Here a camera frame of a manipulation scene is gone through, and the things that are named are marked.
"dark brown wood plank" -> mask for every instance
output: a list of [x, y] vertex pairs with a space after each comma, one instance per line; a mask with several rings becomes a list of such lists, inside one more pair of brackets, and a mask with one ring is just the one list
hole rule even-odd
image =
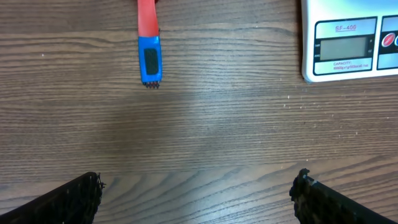
[[298, 1], [157, 12], [164, 81], [149, 91], [135, 1], [0, 2], [0, 213], [96, 171], [113, 183], [98, 223], [296, 223], [284, 192], [309, 167], [398, 220], [398, 77], [305, 83]]

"red and blue tool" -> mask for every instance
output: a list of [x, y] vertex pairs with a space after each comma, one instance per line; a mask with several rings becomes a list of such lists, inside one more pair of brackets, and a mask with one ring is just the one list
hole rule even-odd
[[147, 88], [159, 88], [162, 81], [162, 49], [155, 0], [138, 0], [138, 36], [142, 84]]

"white scale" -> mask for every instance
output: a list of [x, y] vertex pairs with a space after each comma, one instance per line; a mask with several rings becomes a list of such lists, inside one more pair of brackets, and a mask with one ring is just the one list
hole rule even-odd
[[398, 0], [302, 0], [308, 82], [398, 74]]

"lcd screen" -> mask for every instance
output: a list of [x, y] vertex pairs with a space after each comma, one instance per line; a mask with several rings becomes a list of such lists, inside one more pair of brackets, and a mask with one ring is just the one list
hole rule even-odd
[[367, 51], [367, 37], [321, 40], [320, 60], [363, 57]]

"red button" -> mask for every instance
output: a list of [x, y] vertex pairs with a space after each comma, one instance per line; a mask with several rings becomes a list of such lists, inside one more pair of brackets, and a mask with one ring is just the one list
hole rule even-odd
[[390, 46], [392, 43], [394, 43], [394, 39], [396, 38], [395, 33], [389, 33], [387, 34], [384, 38], [383, 41], [381, 42], [381, 45], [383, 47], [388, 47]]

